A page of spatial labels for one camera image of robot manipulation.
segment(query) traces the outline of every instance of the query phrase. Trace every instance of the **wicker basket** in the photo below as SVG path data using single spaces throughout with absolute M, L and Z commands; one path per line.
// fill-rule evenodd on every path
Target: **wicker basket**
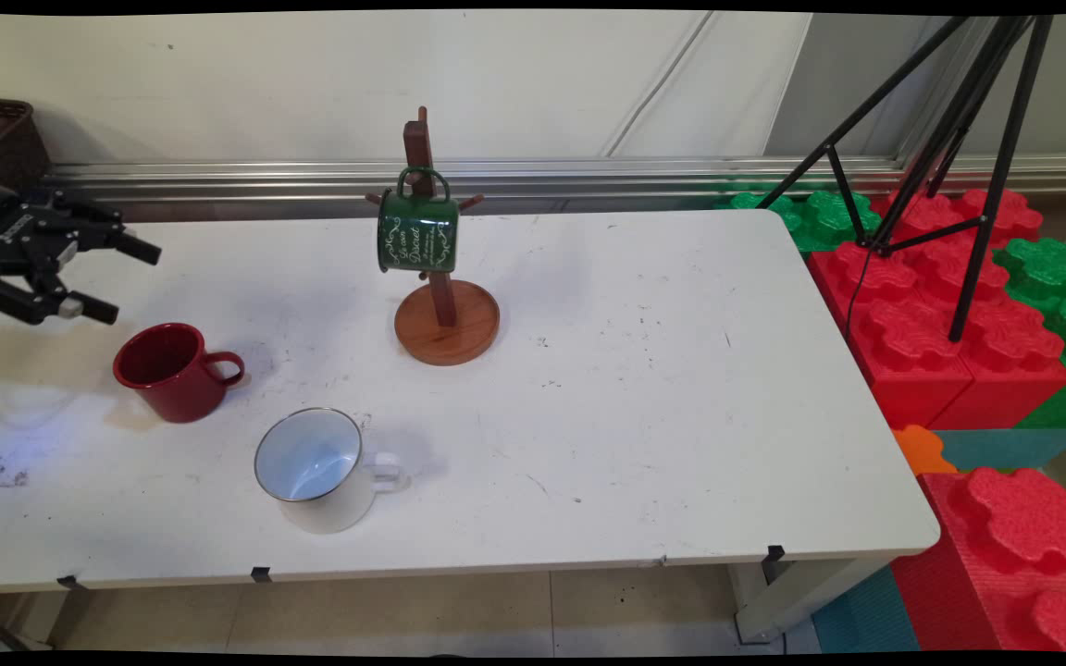
M 23 193 L 51 164 L 27 101 L 0 100 L 0 185 Z

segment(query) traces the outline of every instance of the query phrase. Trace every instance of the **red mug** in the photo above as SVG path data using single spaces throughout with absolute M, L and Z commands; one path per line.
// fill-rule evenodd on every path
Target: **red mug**
M 212 363 L 228 361 L 237 375 L 221 376 Z M 187 324 L 151 326 L 123 345 L 114 357 L 114 378 L 143 396 L 165 421 L 187 423 L 207 417 L 225 389 L 245 376 L 245 361 L 232 353 L 207 354 L 204 336 Z

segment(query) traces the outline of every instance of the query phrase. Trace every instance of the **black tripod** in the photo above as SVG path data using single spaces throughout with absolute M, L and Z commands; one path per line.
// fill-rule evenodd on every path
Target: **black tripod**
M 902 64 L 887 81 L 884 81 L 879 88 L 867 97 L 862 105 L 850 114 L 850 117 L 846 117 L 837 130 L 830 132 L 828 137 L 822 141 L 821 146 L 818 146 L 812 155 L 805 158 L 795 169 L 792 169 L 792 173 L 788 174 L 788 177 L 779 185 L 776 185 L 775 190 L 771 191 L 771 194 L 768 194 L 758 206 L 758 208 L 771 206 L 775 198 L 786 193 L 789 186 L 792 186 L 796 179 L 803 176 L 821 157 L 828 156 L 834 177 L 838 179 L 838 189 L 841 190 L 842 197 L 845 198 L 845 210 L 850 212 L 858 245 L 870 248 L 870 253 L 877 251 L 879 256 L 889 256 L 897 249 L 909 248 L 912 245 L 976 227 L 978 239 L 973 242 L 972 253 L 969 255 L 969 266 L 965 272 L 965 282 L 962 283 L 960 298 L 957 300 L 957 309 L 952 315 L 952 326 L 949 329 L 949 340 L 953 342 L 960 341 L 960 334 L 965 331 L 965 320 L 969 315 L 969 306 L 972 304 L 973 291 L 978 287 L 978 276 L 981 273 L 982 262 L 985 260 L 985 250 L 988 249 L 990 234 L 994 232 L 994 221 L 998 216 L 998 207 L 1002 201 L 1002 190 L 1006 189 L 1006 175 L 1011 172 L 1011 160 L 1014 158 L 1014 148 L 1019 142 L 1022 118 L 1028 112 L 1028 102 L 1031 101 L 1031 88 L 1035 84 L 1036 74 L 1039 72 L 1044 47 L 1048 44 L 1048 32 L 1052 17 L 998 18 L 990 30 L 989 37 L 985 39 L 985 44 L 982 45 L 972 66 L 969 67 L 969 72 L 960 81 L 960 87 L 952 96 L 952 101 L 949 101 L 939 124 L 932 130 L 927 143 L 923 145 L 921 155 L 916 158 L 912 167 L 907 172 L 906 180 L 902 182 L 891 208 L 883 216 L 883 223 L 876 228 L 873 235 L 867 237 L 867 232 L 862 228 L 862 222 L 854 206 L 850 184 L 845 180 L 845 173 L 841 168 L 841 160 L 838 159 L 835 144 L 845 135 L 845 132 L 853 130 L 854 126 L 858 125 L 859 119 L 870 113 L 871 109 L 877 105 L 877 102 L 883 101 L 883 98 L 891 93 L 895 85 L 900 85 L 901 81 L 906 79 L 907 75 L 912 72 L 919 64 L 923 63 L 967 18 L 952 17 L 947 25 L 940 27 L 940 30 L 936 31 L 930 40 L 919 47 L 906 63 Z M 1031 25 L 1034 25 L 1034 30 L 1031 33 L 1031 43 L 1028 44 L 1028 55 L 1022 63 L 1019 84 L 1014 91 L 1014 100 L 1011 101 L 1006 130 L 1003 131 L 1002 144 L 998 148 L 998 160 L 994 163 L 994 175 L 990 177 L 982 214 L 976 218 L 952 224 L 949 227 L 915 237 L 915 239 L 894 244 L 889 243 L 895 224 L 904 214 L 907 204 L 921 186 L 923 179 L 927 178 L 932 165 L 939 160 L 939 165 L 936 166 L 936 173 L 932 174 L 926 192 L 927 197 L 935 197 L 936 191 L 940 189 L 943 177 L 947 176 L 949 167 L 952 165 L 952 160 L 960 151 L 960 144 L 965 140 L 966 132 L 972 126 L 973 118 L 978 117 L 978 111 L 981 110 L 986 95 L 989 95 L 994 81 L 998 79 L 998 71 L 1001 71 L 1002 65 L 1006 63 L 1006 55 L 1010 55 L 1014 44 L 1019 40 L 1019 37 L 1022 37 Z M 870 253 L 867 254 L 868 262 L 870 262 Z M 859 287 L 861 287 L 861 278 L 859 278 Z M 846 329 L 845 334 L 850 336 L 850 330 Z

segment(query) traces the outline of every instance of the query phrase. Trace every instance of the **red mug handle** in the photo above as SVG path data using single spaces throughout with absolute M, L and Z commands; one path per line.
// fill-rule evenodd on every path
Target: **red mug handle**
M 226 376 L 224 379 L 216 379 L 221 383 L 222 387 L 232 387 L 233 384 L 240 383 L 242 376 L 245 376 L 245 361 L 242 361 L 240 355 L 232 353 L 214 353 L 214 354 L 204 354 L 204 362 L 221 362 L 223 360 L 228 360 L 228 362 L 237 366 L 237 375 Z

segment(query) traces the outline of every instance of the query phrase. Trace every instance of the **mug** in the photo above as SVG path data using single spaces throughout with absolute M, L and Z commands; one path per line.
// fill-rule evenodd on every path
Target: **mug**
M 405 194 L 405 177 L 423 173 L 438 179 L 443 198 Z M 447 179 L 429 167 L 407 167 L 397 177 L 397 194 L 382 196 L 376 214 L 376 264 L 386 270 L 421 270 L 450 273 L 455 270 L 455 233 L 458 204 L 452 201 Z
M 367 454 L 348 413 L 308 408 L 270 427 L 254 454 L 254 476 L 295 525 L 317 535 L 348 530 L 376 493 L 409 485 L 390 452 Z
M 237 375 L 221 376 L 212 363 L 228 361 Z M 114 378 L 134 389 L 164 421 L 207 417 L 225 391 L 245 376 L 245 361 L 232 353 L 207 354 L 204 336 L 187 324 L 160 324 L 130 338 L 114 357 Z

